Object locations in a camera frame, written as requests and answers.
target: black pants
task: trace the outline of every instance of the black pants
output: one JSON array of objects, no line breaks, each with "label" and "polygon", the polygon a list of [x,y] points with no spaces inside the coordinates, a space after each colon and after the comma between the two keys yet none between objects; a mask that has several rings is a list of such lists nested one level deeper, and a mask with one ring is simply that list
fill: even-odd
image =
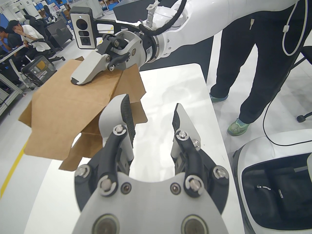
[{"label": "black pants", "polygon": [[[241,105],[239,119],[252,123],[260,117],[266,105],[280,91],[285,77],[295,63],[309,32],[309,15],[301,47],[293,56],[285,55],[282,49],[283,28],[285,21],[255,20],[250,30],[251,18],[240,18],[222,32],[219,64],[216,84],[211,88],[211,95],[226,97],[236,80],[240,68],[246,62],[253,46],[258,48],[258,61],[253,87],[248,98]],[[303,20],[292,21],[286,34],[285,49],[292,53],[303,27]]]}]

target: yellow floor line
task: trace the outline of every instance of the yellow floor line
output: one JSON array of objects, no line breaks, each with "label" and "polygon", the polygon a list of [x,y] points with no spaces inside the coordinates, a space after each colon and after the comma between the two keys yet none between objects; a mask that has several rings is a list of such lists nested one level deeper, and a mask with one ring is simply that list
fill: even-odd
[{"label": "yellow floor line", "polygon": [[21,157],[22,157],[23,154],[24,154],[24,148],[26,147],[26,144],[27,144],[27,142],[25,143],[25,145],[23,146],[23,148],[22,148],[21,151],[19,152],[19,155],[18,155],[17,158],[15,159],[15,162],[13,163],[13,165],[12,165],[12,167],[11,167],[11,169],[10,169],[8,175],[7,175],[7,177],[5,178],[4,183],[2,184],[2,187],[1,187],[1,189],[0,189],[0,199],[2,198],[3,193],[4,193],[5,189],[7,188],[7,185],[8,185],[8,183],[9,183],[9,181],[10,181],[10,179],[11,179],[11,177],[12,177],[14,171],[15,171],[15,169],[16,169],[17,165],[19,164],[19,161],[20,161]]}]

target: cardboard box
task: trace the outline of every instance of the cardboard box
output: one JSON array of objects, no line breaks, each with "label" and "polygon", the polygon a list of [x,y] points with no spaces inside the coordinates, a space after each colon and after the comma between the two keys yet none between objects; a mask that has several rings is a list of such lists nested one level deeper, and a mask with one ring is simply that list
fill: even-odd
[{"label": "cardboard box", "polygon": [[75,86],[70,76],[80,63],[72,59],[61,67],[33,94],[19,117],[32,130],[25,154],[62,160],[60,169],[68,171],[76,170],[82,157],[91,158],[102,148],[98,119],[113,97],[129,94],[134,124],[147,122],[140,101],[145,89],[137,65],[100,72],[91,83]]}]

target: desk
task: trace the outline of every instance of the desk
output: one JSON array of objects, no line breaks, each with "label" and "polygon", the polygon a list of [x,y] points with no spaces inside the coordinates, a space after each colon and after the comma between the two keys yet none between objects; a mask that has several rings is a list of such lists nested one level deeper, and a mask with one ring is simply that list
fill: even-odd
[{"label": "desk", "polygon": [[[222,218],[230,234],[244,233],[240,206],[231,167],[214,108],[198,64],[188,64],[140,72],[146,94],[141,99],[148,118],[136,125],[135,159],[130,177],[147,182],[174,176],[170,152],[174,130],[173,113],[181,103],[200,137],[202,149],[230,173],[229,196]],[[88,162],[83,158],[81,164]],[[58,170],[53,160],[42,182],[24,234],[71,234],[79,217],[74,192],[74,173]]]},{"label": "desk", "polygon": [[[2,64],[2,62],[6,61],[7,59],[9,60],[14,72],[18,75],[19,80],[21,80],[22,82],[24,82],[24,80],[21,77],[21,73],[17,70],[17,68],[15,67],[13,60],[12,60],[12,56],[14,56],[14,54],[16,52],[18,52],[19,50],[21,50],[22,48],[24,48],[25,45],[22,45],[14,50],[12,50],[8,55],[4,56],[1,60],[0,60],[0,65]],[[3,103],[0,107],[0,115],[5,111],[5,109],[8,107],[9,104],[11,104],[14,99],[19,95],[22,94],[23,91],[18,88],[16,85],[14,85],[10,80],[8,80],[5,76],[3,76],[0,73],[0,81],[2,81],[4,84],[6,84],[9,88],[11,88],[13,90],[13,92],[6,98],[5,103]]]}]

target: green sneaker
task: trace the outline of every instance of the green sneaker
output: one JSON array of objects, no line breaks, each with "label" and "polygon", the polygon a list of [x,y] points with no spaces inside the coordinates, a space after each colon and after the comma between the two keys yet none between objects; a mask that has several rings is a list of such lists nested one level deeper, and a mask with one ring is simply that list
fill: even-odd
[{"label": "green sneaker", "polygon": [[227,95],[226,97],[223,97],[223,98],[216,98],[216,97],[213,97],[210,93],[209,93],[209,95],[210,95],[210,99],[213,103],[225,101],[227,99],[227,97],[229,96],[229,95]]},{"label": "green sneaker", "polygon": [[249,125],[250,124],[246,124],[242,122],[240,119],[237,119],[229,126],[229,128],[227,129],[227,132],[233,137],[240,136],[240,135],[243,135],[247,131],[247,128]]}]

